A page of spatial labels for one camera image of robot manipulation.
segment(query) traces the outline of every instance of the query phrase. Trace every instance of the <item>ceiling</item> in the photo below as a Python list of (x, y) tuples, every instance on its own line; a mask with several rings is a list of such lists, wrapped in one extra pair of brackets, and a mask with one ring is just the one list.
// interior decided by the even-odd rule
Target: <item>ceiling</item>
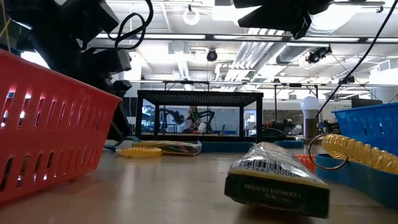
[[(130, 1), (130, 0), (107, 0), (107, 3), (111, 9), (118, 16), (119, 20), (122, 21), (128, 14), (137, 12), (144, 18), (148, 16), (148, 7), (145, 1)], [(234, 24), (233, 15), (236, 13), (225, 13), (219, 14), (219, 6), (215, 6), (215, 0), (168, 0), (168, 1), (152, 1), (154, 5), (154, 18), (147, 28), (147, 35), (150, 33), (165, 33), (165, 34), (247, 34), (251, 32), (250, 29), (240, 28)], [(187, 10), (187, 5), (191, 4), (194, 11), (198, 11), (200, 14), (200, 20), (195, 25), (188, 25), (184, 22), (184, 12)], [(328, 35), (332, 36), (347, 36), (347, 37), (361, 37), (367, 36), (372, 37), (376, 34), (380, 25), (382, 24), (386, 14), (388, 13), (388, 5), (385, 5), (384, 11), (376, 13), (378, 7), (359, 7), (356, 13), (353, 14), (348, 21), (337, 30), (330, 32)], [(381, 36), (384, 37), (397, 37), (398, 36), (398, 9), (395, 10), (392, 17), (390, 18), (387, 26), (385, 26)], [(219, 17), (219, 19), (228, 21), (217, 21), (213, 17)], [(193, 15), (188, 14), (188, 18), (192, 19)], [(134, 17), (131, 19), (123, 32), (129, 32), (140, 26), (141, 23), (138, 18)], [(125, 40), (121, 44), (123, 45), (134, 45), (136, 40)], [(143, 43), (135, 50), (137, 54), (142, 58), (145, 65), (142, 66), (142, 77), (145, 80), (168, 80), (176, 78), (176, 73), (181, 72), (182, 57), (172, 52), (169, 47), (171, 40), (149, 40), (146, 39)], [(214, 81), (217, 76), (216, 66), (217, 64), (228, 64), (231, 65), (237, 58), (238, 54), (242, 52), (243, 42), (227, 42), (227, 41), (188, 41), (184, 40), (188, 44), (188, 49), (185, 49), (185, 55), (183, 56), (184, 63), (187, 64), (189, 74), (191, 76), (188, 79), (193, 80), (209, 80)], [(90, 43), (92, 46), (110, 46), (113, 44), (110, 40), (95, 39)], [(331, 44), (333, 55), (344, 65), (343, 68), (332, 55), (327, 56), (314, 66), (308, 68), (303, 62), (305, 56), (308, 55), (307, 51), (303, 52), (295, 58), (295, 61), (290, 65), (294, 66), (272, 66), (275, 73), (262, 74), (260, 71), (260, 64), (268, 56), (269, 52), (262, 55), (262, 58), (255, 67), (251, 70), (244, 70), (238, 72), (234, 78), (225, 81), (241, 81), (246, 78), (246, 81), (257, 81), (257, 82), (270, 82), (273, 78), (280, 78), (281, 82), (312, 82), (312, 83), (336, 83), (338, 79), (332, 80), (332, 77), (339, 77), (337, 75), (342, 74), (345, 69), (353, 68), (358, 62), (360, 56), (368, 49), (369, 44)], [(206, 55), (209, 49), (215, 49), (218, 54), (217, 62), (207, 62)], [(369, 57), (365, 60), (356, 71), (355, 77), (357, 81), (366, 83), (369, 77), (369, 69), (376, 66), (377, 63), (384, 62), (388, 58), (398, 57), (398, 44), (376, 44), (369, 54)], [(142, 84), (142, 88), (163, 88), (154, 84)], [(215, 90), (231, 91), (231, 88), (222, 88), (220, 86), (212, 87)], [(232, 91), (239, 90), (241, 88), (234, 88)]]

